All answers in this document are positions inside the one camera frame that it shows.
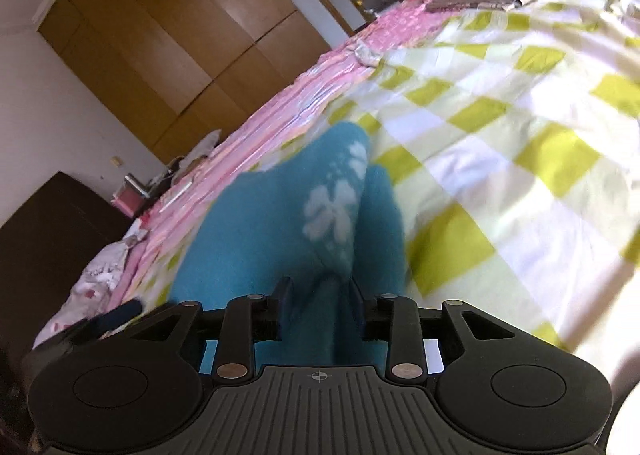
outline white paw print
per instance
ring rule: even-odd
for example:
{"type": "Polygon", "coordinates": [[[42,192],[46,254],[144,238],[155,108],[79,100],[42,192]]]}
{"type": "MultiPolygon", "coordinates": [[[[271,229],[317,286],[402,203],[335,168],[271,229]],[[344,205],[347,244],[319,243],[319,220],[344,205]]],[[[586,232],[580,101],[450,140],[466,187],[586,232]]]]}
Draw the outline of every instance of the white paw print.
{"type": "Polygon", "coordinates": [[[361,142],[356,141],[349,147],[349,152],[351,153],[349,166],[360,180],[364,180],[367,173],[367,149],[361,142]]]}
{"type": "Polygon", "coordinates": [[[317,241],[333,227],[334,240],[338,244],[346,243],[353,229],[347,206],[353,206],[356,202],[356,192],[345,179],[335,183],[334,200],[329,198],[326,186],[314,188],[305,204],[307,223],[302,229],[303,233],[310,240],[317,241]]]}

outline bed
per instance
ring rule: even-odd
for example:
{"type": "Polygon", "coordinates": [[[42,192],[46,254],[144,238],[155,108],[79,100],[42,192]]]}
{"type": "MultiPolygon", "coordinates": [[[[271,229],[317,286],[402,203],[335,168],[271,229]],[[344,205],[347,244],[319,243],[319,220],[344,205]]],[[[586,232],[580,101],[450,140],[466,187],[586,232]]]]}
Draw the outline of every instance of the bed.
{"type": "Polygon", "coordinates": [[[466,300],[624,387],[640,342],[634,0],[429,13],[430,1],[405,0],[324,54],[164,194],[107,308],[186,294],[174,282],[223,191],[352,122],[371,143],[352,159],[384,167],[399,201],[405,294],[466,300]],[[443,118],[458,133],[426,133],[443,118]]]}

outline round black disc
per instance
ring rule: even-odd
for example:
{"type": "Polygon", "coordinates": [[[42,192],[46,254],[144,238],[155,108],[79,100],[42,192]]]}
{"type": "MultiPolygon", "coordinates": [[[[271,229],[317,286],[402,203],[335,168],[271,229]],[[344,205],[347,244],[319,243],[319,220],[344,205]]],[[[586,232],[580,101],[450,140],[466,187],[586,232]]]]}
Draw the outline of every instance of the round black disc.
{"type": "Polygon", "coordinates": [[[575,356],[531,339],[476,343],[440,376],[436,400],[462,430],[501,448],[565,449],[593,440],[609,384],[575,356]]]}
{"type": "Polygon", "coordinates": [[[45,368],[28,405],[47,441],[70,451],[142,449],[171,435],[202,398],[197,372],[161,342],[98,342],[45,368]]]}

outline ridged rubber pad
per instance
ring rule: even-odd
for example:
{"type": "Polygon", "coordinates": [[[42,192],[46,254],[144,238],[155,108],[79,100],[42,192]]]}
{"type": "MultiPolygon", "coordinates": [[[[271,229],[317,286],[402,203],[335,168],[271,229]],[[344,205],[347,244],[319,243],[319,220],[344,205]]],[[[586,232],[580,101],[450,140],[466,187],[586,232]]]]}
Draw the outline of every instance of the ridged rubber pad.
{"type": "MultiPolygon", "coordinates": [[[[476,455],[499,451],[450,427],[424,391],[386,383],[372,367],[266,367],[216,390],[201,415],[140,455],[476,455]]],[[[591,445],[573,455],[597,455],[591,445]]],[[[66,455],[49,448],[45,455],[66,455]]]]}

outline black plastic device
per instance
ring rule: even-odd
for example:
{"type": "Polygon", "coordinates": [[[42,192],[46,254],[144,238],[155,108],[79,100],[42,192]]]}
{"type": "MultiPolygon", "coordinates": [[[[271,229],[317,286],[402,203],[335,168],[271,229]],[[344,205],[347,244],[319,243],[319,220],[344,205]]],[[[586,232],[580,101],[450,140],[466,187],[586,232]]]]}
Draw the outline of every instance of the black plastic device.
{"type": "MultiPolygon", "coordinates": [[[[363,300],[352,282],[363,340],[388,342],[385,374],[257,373],[254,343],[280,339],[289,292],[283,279],[226,309],[183,302],[103,340],[92,321],[49,340],[34,358],[62,343],[64,354],[28,393],[45,454],[600,453],[612,402],[604,376],[462,301],[433,310],[395,294],[363,300]],[[438,339],[440,374],[428,374],[424,338],[438,339]],[[213,369],[200,374],[208,339],[218,339],[213,369]]],[[[116,321],[130,317],[119,312],[116,321]]]]}

